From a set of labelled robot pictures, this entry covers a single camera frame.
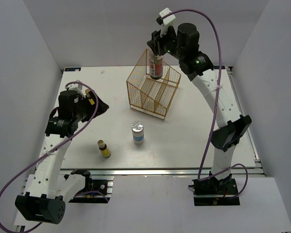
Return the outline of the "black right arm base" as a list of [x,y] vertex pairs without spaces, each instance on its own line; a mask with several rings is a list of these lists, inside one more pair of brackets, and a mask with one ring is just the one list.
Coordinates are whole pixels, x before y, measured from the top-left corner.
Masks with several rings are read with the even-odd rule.
[[238,206],[239,191],[232,174],[218,180],[215,177],[199,181],[192,180],[188,189],[193,192],[195,206]]

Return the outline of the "white granule jar blue label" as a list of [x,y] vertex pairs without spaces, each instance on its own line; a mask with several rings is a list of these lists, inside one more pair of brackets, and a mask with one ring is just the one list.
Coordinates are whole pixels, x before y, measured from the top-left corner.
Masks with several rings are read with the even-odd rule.
[[135,144],[144,142],[144,124],[141,121],[134,121],[131,124],[132,137]]

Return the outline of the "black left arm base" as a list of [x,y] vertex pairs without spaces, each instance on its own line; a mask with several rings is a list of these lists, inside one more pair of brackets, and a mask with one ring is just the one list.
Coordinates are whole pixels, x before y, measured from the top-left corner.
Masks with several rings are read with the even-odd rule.
[[69,203],[108,203],[110,197],[107,197],[108,180],[93,179],[89,170],[75,169],[70,174],[65,174],[64,179],[67,181],[71,175],[82,175],[85,177],[85,188],[78,191],[76,196]]

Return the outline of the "dark sauce bottle red label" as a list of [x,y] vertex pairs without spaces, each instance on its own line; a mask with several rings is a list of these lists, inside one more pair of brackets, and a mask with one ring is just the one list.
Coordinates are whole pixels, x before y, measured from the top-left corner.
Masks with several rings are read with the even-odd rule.
[[158,80],[163,74],[163,56],[149,54],[149,75],[152,79]]

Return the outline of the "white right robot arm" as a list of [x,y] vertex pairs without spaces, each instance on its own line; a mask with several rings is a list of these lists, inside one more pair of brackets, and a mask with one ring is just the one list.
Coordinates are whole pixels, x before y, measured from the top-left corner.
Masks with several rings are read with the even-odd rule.
[[226,181],[231,179],[231,162],[236,145],[243,137],[252,119],[243,116],[220,85],[221,72],[215,72],[210,58],[199,49],[199,32],[191,23],[182,23],[175,30],[169,26],[162,34],[154,31],[147,45],[155,55],[166,53],[176,58],[181,71],[201,92],[214,119],[209,143],[214,146],[214,159],[210,171],[209,187],[216,194],[226,189]]

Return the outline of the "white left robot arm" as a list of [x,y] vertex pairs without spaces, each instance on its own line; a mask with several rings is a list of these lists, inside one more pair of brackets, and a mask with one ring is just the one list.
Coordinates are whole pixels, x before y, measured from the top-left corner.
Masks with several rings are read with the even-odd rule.
[[87,194],[93,188],[91,173],[82,169],[66,175],[61,185],[57,185],[57,181],[72,137],[80,132],[79,122],[89,123],[109,107],[92,90],[82,91],[78,87],[62,91],[58,104],[48,119],[42,159],[33,181],[25,194],[17,196],[15,201],[16,208],[27,221],[59,224],[66,204],[78,193]]

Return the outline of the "small yellow label bottle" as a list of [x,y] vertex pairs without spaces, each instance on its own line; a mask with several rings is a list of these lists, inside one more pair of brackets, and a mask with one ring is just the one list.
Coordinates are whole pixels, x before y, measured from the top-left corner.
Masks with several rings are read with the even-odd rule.
[[111,155],[111,152],[110,152],[109,148],[107,147],[107,145],[105,144],[105,142],[103,140],[99,140],[97,142],[97,145],[98,145],[98,148],[99,148],[102,156],[104,158],[109,158]]

